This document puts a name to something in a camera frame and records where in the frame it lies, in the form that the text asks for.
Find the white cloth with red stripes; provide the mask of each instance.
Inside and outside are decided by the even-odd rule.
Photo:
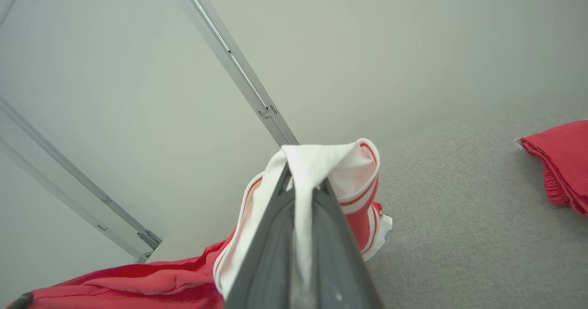
[[[214,262],[216,288],[229,296],[283,167],[288,163],[294,189],[295,259],[302,286],[311,277],[312,190],[328,177],[355,240],[367,261],[385,242],[392,219],[374,202],[378,190],[380,156],[373,143],[361,138],[346,145],[284,145],[245,189],[237,227],[225,249]]]

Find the folded red cloth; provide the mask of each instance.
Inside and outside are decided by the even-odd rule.
[[[588,215],[588,120],[560,125],[519,141],[527,152],[542,160],[550,202]]]
[[[212,265],[232,237],[199,257],[124,265],[34,290],[28,309],[221,309]]]

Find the gray carpet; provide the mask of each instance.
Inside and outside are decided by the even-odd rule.
[[[552,206],[513,143],[584,118],[585,95],[521,98],[379,145],[394,228],[367,266],[385,306],[588,308],[588,217]]]

